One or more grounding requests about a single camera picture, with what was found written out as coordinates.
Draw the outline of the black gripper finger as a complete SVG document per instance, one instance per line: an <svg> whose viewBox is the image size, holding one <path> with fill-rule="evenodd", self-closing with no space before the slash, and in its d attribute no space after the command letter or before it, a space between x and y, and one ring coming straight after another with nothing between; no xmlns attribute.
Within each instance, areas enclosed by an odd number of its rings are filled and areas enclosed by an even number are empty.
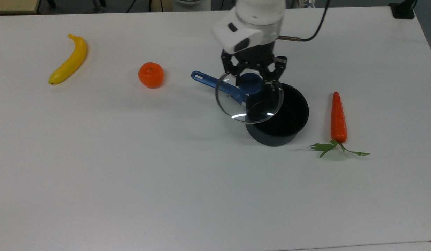
<svg viewBox="0 0 431 251"><path fill-rule="evenodd" d="M279 81L286 69L286 56L266 56L265 57L265 86L268 87Z"/></svg>
<svg viewBox="0 0 431 251"><path fill-rule="evenodd" d="M233 57L237 60L236 64L234 64L232 61ZM229 73L233 75L233 77L236 80L235 85L239 86L239 64L242 63L242 57L240 56L240 54L239 53L229 54L225 50L222 50L221 61L222 61L222 65L225 73Z"/></svg>

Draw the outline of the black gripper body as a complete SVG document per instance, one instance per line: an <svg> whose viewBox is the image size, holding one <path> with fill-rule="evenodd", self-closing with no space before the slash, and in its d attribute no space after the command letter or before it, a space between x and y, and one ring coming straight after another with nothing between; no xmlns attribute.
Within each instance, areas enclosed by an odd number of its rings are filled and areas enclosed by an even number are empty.
<svg viewBox="0 0 431 251"><path fill-rule="evenodd" d="M240 61L248 61L251 63L262 63L269 66L274 62L273 49L275 42L264 45L257 45L251 48L244 49L234 54L236 59Z"/></svg>

